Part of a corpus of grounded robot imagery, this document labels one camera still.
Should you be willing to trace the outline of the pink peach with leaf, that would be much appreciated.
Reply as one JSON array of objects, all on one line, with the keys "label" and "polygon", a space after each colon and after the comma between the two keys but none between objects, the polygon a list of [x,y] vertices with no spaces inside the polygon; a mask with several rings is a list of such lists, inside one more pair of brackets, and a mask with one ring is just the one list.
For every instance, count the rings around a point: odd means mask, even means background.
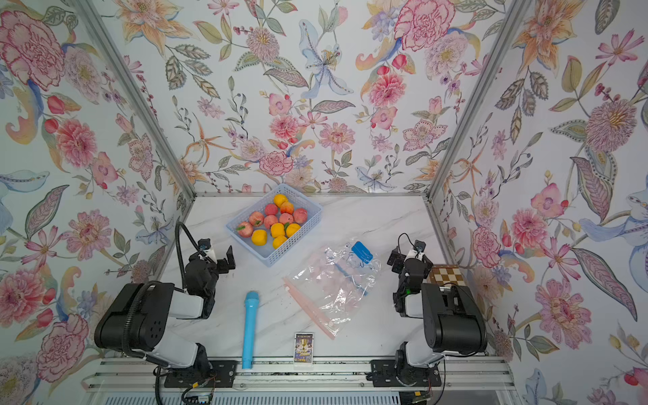
[{"label": "pink peach with leaf", "polygon": [[241,238],[251,238],[254,232],[254,227],[251,223],[244,221],[236,226],[236,232]]}]

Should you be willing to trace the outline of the clear pink zip-top bag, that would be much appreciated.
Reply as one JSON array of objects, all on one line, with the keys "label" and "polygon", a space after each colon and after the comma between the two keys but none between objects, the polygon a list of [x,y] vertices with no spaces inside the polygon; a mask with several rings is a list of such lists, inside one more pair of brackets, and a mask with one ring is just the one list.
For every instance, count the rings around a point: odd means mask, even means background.
[{"label": "clear pink zip-top bag", "polygon": [[312,258],[303,268],[284,277],[283,285],[312,322],[327,337],[335,339],[354,319],[356,312],[370,296],[372,290],[368,296],[358,302],[344,303],[342,300],[337,300],[334,296],[324,293],[321,287],[311,281],[308,267]]}]

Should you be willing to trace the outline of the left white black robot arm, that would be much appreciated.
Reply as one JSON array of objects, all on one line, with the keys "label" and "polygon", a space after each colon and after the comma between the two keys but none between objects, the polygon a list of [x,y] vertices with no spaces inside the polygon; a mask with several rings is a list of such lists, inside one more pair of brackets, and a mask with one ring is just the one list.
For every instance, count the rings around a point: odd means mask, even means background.
[{"label": "left white black robot arm", "polygon": [[125,285],[99,321],[94,343],[154,365],[157,386],[229,386],[236,364],[209,359],[206,348],[168,331],[170,319],[206,320],[219,277],[236,268],[231,249],[216,258],[208,239],[191,238],[195,251],[179,261],[181,286],[151,280]]}]

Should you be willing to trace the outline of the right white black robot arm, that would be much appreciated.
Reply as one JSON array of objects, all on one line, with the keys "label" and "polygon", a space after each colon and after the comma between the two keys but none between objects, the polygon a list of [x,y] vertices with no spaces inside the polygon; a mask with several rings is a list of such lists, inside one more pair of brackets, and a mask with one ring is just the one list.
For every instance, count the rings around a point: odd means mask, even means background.
[{"label": "right white black robot arm", "polygon": [[486,325],[469,288],[430,282],[434,266],[425,255],[425,243],[409,244],[408,252],[396,246],[387,261],[398,275],[393,306],[401,317],[423,322],[423,329],[399,346],[393,376],[403,386],[433,386],[438,364],[447,357],[468,358],[486,351]]}]

